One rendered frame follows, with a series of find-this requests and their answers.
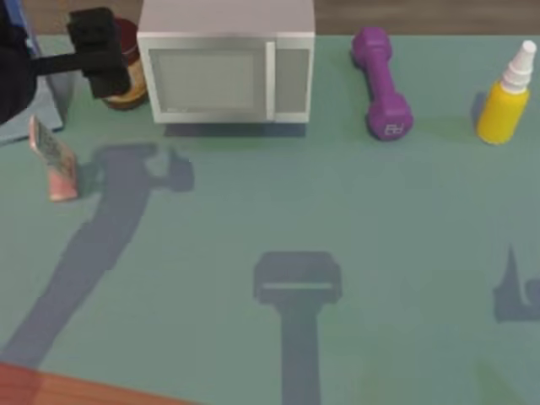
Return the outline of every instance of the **bottle nozzle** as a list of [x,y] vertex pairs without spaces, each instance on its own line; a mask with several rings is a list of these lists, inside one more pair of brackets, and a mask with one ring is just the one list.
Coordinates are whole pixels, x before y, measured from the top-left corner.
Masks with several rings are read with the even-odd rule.
[[531,82],[534,57],[537,45],[531,40],[525,40],[503,74],[501,85],[512,94],[523,93]]

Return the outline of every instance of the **brown jar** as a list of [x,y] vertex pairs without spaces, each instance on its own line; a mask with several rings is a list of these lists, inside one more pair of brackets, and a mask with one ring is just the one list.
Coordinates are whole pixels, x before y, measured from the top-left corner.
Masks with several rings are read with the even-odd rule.
[[131,110],[147,100],[148,91],[144,80],[143,64],[137,44],[137,26],[127,19],[116,19],[120,30],[121,51],[127,59],[131,89],[122,95],[113,95],[104,102],[115,110]]

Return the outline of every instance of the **glue bottle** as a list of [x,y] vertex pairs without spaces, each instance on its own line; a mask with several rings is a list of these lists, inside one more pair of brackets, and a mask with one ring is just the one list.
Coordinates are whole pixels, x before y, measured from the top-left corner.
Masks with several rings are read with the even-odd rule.
[[478,136],[484,142],[499,145],[514,135],[529,100],[527,86],[531,82],[536,51],[534,42],[524,41],[502,79],[491,88],[477,125]]

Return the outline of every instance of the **orange strip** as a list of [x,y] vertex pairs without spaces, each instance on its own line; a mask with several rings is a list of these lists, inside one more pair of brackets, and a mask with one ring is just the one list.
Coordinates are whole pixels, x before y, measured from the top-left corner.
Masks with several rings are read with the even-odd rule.
[[0,364],[0,405],[196,405],[106,384]]

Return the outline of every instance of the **green table surface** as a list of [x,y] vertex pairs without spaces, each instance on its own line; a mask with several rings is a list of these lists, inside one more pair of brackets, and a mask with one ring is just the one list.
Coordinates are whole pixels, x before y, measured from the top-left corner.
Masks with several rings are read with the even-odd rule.
[[[365,129],[345,36],[317,38],[305,136],[155,125],[149,105],[109,110],[79,79],[59,136],[80,200],[48,202],[26,142],[0,148],[0,360],[213,405],[537,403],[538,73],[510,143],[483,144],[472,121],[523,39],[393,37],[416,118],[393,143]],[[318,344],[308,358],[280,332],[288,309],[302,324],[301,300],[278,312],[254,278],[297,267],[315,296],[328,257],[341,298],[310,331],[283,321]],[[299,373],[283,393],[282,366]]]

